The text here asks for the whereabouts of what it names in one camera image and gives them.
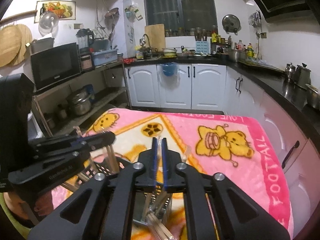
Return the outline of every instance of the blanket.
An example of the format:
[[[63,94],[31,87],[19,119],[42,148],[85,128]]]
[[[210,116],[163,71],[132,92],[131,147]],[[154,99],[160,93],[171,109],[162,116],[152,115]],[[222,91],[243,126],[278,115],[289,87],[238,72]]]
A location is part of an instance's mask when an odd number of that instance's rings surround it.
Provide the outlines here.
[[[187,163],[199,172],[224,173],[255,202],[293,233],[289,189],[278,158],[263,128],[249,117],[212,114],[174,114],[110,109],[89,128],[86,135],[109,129],[116,134],[114,151],[135,162],[140,152],[150,149],[152,138],[167,138],[168,148],[191,154]],[[92,152],[92,157],[102,155]],[[162,166],[157,180],[163,182]],[[58,206],[71,192],[58,187],[52,191]],[[187,239],[182,193],[173,194],[167,228],[180,240]],[[132,240],[154,239],[148,229],[133,226]]]

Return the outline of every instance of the screw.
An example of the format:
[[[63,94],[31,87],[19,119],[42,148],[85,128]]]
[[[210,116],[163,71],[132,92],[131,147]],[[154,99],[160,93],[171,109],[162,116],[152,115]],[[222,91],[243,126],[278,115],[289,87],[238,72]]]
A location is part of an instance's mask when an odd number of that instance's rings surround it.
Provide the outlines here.
[[[97,173],[94,175],[95,180],[104,180],[106,176],[103,173]]]
[[[215,180],[224,180],[226,176],[223,173],[216,173],[214,175]]]
[[[133,168],[136,170],[141,170],[143,168],[143,163],[134,163]]]
[[[184,170],[187,165],[185,163],[178,163],[176,167],[178,170]]]

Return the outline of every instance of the black countertop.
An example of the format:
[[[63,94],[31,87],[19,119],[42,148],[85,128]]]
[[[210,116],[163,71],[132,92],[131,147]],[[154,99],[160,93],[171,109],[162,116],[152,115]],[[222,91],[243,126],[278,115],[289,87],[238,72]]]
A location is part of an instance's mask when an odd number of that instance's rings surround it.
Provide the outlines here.
[[[160,59],[135,61],[125,67],[162,64],[176,62],[178,64],[217,64],[233,68],[240,74],[260,86],[273,98],[296,122],[307,138],[310,138],[320,152],[320,111],[307,105],[307,91],[288,83],[284,76],[263,69],[250,68],[240,63],[233,63],[219,58]]]

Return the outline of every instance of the fruit picture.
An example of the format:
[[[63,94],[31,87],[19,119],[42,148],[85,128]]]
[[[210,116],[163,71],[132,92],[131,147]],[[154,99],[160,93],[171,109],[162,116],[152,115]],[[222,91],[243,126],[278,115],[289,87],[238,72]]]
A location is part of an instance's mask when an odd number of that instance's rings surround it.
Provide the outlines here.
[[[46,11],[53,12],[60,20],[76,19],[76,2],[72,1],[37,1],[36,10],[35,23],[39,22],[40,15]]]

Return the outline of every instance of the microwave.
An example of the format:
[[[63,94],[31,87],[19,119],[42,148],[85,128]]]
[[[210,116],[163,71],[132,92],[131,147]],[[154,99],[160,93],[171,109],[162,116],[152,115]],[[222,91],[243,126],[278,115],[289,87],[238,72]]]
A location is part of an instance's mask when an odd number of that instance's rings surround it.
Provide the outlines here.
[[[78,45],[64,44],[31,55],[36,92],[44,92],[66,79],[81,74]]]

